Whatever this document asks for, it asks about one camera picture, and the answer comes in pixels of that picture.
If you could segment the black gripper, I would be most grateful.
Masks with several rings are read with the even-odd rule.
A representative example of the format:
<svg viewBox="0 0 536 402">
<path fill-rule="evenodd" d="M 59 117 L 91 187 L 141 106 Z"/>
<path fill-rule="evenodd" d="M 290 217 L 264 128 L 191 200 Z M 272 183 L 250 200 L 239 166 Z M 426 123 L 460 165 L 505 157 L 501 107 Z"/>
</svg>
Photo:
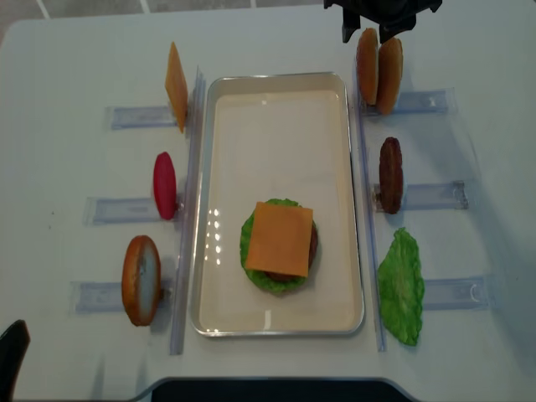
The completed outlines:
<svg viewBox="0 0 536 402">
<path fill-rule="evenodd" d="M 324 8 L 339 6 L 343 9 L 343 42 L 346 44 L 353 33 L 360 30 L 361 17 L 371 21 L 395 21 L 379 25 L 381 44 L 396 35 L 412 30 L 416 15 L 427 9 L 433 13 L 442 5 L 441 0 L 324 0 Z"/>
</svg>

